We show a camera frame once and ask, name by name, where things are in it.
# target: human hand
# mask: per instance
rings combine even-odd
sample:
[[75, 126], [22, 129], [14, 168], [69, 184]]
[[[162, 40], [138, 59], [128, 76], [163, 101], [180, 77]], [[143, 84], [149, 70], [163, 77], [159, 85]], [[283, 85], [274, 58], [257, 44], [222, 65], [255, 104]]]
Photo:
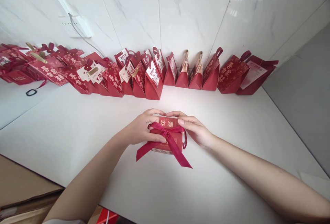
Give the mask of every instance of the human hand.
[[121, 143], [125, 143], [125, 145], [138, 144], [145, 141], [165, 143], [166, 138], [162, 135], [149, 133], [148, 124], [153, 122], [159, 123], [159, 117], [153, 116], [153, 114], [165, 116], [165, 112], [161, 110], [146, 110], [137, 116], [129, 125], [119, 131], [115, 137], [118, 138]]
[[201, 147], [209, 149], [214, 141], [214, 135], [194, 116], [187, 116], [181, 111], [169, 112], [167, 117], [175, 116], [178, 124], [185, 128], [191, 138]]

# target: white table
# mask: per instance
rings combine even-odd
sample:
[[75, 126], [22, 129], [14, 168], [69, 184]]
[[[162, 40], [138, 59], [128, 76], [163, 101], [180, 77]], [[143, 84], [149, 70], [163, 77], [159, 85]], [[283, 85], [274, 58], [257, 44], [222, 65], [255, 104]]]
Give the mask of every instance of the white table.
[[41, 83], [42, 81], [36, 81], [19, 86], [0, 79], [0, 130], [58, 88], [57, 85], [47, 82], [45, 86], [37, 90], [35, 95], [26, 96], [25, 93], [28, 90], [36, 89]]
[[[160, 101], [81, 95], [69, 84], [0, 131], [0, 153], [67, 186], [101, 147], [149, 108], [181, 110], [234, 145], [283, 167], [328, 179], [263, 89], [253, 96], [165, 86]], [[136, 223], [283, 223], [245, 183], [188, 138], [184, 155], [130, 146], [100, 204]]]

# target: marble wall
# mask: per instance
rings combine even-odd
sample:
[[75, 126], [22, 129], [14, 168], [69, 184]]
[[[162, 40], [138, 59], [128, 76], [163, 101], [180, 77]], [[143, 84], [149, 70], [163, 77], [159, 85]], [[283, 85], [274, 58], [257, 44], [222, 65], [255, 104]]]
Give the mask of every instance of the marble wall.
[[[285, 62], [330, 22], [330, 0], [65, 0], [70, 13], [88, 23], [87, 39], [106, 56], [122, 48], [171, 51], [180, 64], [189, 50], [192, 67], [203, 51], [204, 65], [221, 46], [220, 62], [251, 52]], [[59, 22], [66, 11], [58, 0], [1, 0], [0, 42], [55, 42], [92, 48], [70, 38]]]

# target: power cord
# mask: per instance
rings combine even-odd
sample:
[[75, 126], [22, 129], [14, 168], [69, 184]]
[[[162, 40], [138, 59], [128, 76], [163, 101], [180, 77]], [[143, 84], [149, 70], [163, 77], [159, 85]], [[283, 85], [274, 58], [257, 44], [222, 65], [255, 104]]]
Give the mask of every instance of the power cord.
[[74, 26], [74, 22], [73, 22], [73, 19], [72, 19], [72, 15], [70, 14], [70, 13], [68, 13], [68, 15], [70, 16], [70, 21], [71, 21], [71, 25], [72, 25], [72, 27], [73, 27], [73, 29], [79, 34], [79, 36], [87, 43], [87, 44], [89, 44], [91, 47], [93, 47], [95, 50], [97, 50], [102, 56], [103, 56], [103, 58], [105, 58], [105, 56], [103, 55], [103, 53], [102, 52], [100, 52], [97, 48], [95, 48], [95, 46], [93, 46], [92, 44], [90, 44], [89, 42], [87, 42], [86, 41], [86, 39], [84, 39], [82, 36], [81, 36], [81, 34], [77, 31], [77, 29], [75, 28], [75, 26]]

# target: red bow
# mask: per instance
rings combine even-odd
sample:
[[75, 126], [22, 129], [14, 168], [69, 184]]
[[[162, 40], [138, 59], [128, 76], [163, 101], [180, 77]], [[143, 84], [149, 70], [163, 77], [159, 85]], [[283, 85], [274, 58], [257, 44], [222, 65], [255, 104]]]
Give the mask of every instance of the red bow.
[[[174, 157], [179, 162], [179, 164], [183, 167], [191, 167], [187, 159], [184, 157], [182, 152], [179, 150], [179, 147], [176, 145], [172, 135], [172, 133], [180, 133], [180, 132], [186, 132], [185, 129], [181, 126], [176, 126], [172, 129], [165, 129], [163, 126], [161, 126], [159, 123], [154, 122], [150, 125], [150, 127], [153, 127], [154, 129], [162, 131], [162, 136], [166, 138], [169, 148], [171, 149]], [[136, 153], [136, 161], [141, 159], [142, 156], [144, 156], [146, 153], [148, 153], [150, 150], [152, 150], [157, 145], [161, 144], [161, 142], [148, 142], [144, 144], [142, 147], [140, 147]]]

